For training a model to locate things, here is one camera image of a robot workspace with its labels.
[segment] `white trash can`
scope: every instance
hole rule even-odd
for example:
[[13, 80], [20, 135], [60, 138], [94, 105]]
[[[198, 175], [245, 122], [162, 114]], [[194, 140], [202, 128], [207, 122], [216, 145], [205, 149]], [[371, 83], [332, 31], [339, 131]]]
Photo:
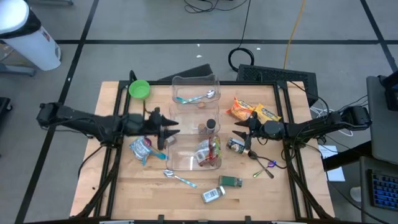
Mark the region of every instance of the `white trash can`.
[[24, 0], [0, 0], [0, 39], [41, 70], [61, 64], [61, 50]]

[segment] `food package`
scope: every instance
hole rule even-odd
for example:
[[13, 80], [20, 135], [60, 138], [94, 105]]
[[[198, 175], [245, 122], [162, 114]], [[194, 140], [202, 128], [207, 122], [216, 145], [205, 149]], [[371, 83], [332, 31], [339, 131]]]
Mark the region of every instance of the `food package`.
[[254, 108], [249, 104], [238, 100], [236, 97], [234, 98], [234, 104], [232, 105], [231, 109], [226, 111], [228, 114], [231, 114], [241, 121], [248, 119], [253, 112]]
[[261, 124], [264, 124], [266, 121], [279, 121], [281, 119], [280, 116], [269, 111], [261, 103], [258, 104], [254, 111], [257, 112], [257, 118]]
[[143, 136], [137, 138], [130, 144], [130, 149], [133, 151], [136, 158], [142, 161], [143, 166], [146, 165], [147, 158], [151, 154], [155, 155], [159, 159], [167, 159], [167, 156], [164, 153], [155, 150], [151, 145], [152, 143], [150, 139]]
[[215, 135], [198, 144], [195, 158], [199, 166], [217, 166], [221, 162], [220, 138]]

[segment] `plastic lid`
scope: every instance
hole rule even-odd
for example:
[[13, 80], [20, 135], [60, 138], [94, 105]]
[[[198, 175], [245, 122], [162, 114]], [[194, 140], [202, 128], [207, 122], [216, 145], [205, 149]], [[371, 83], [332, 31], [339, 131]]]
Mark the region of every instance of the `plastic lid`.
[[238, 185], [238, 187], [242, 187], [242, 185], [243, 185], [243, 179], [242, 178], [238, 178], [237, 185]]
[[24, 0], [0, 0], [0, 34], [21, 28], [29, 15], [29, 6]]
[[216, 121], [214, 119], [208, 119], [206, 123], [207, 128], [213, 129], [216, 127]]
[[223, 186], [219, 186], [219, 188], [220, 188], [220, 190], [221, 190], [221, 193], [222, 193], [223, 195], [225, 195], [224, 187], [223, 187]]

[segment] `chip bag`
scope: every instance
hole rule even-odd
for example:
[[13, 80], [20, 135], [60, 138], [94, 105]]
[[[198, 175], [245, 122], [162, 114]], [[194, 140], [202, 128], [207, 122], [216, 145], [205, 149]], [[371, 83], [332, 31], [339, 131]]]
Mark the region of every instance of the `chip bag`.
[[236, 97], [234, 98], [234, 104], [232, 105], [231, 109], [226, 111], [228, 114], [231, 114], [241, 121], [248, 119], [253, 112], [254, 108], [249, 104], [238, 100]]
[[280, 116], [267, 110], [261, 103], [258, 104], [254, 111], [257, 112], [257, 118], [261, 124], [264, 124], [266, 121], [279, 121], [281, 119]]

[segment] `computer monitor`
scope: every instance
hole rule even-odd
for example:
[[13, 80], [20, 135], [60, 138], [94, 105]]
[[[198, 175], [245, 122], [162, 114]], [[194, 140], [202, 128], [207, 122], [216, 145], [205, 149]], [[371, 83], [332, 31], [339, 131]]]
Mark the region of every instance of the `computer monitor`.
[[388, 77], [380, 77], [380, 82], [386, 89], [388, 109], [398, 111], [398, 71]]

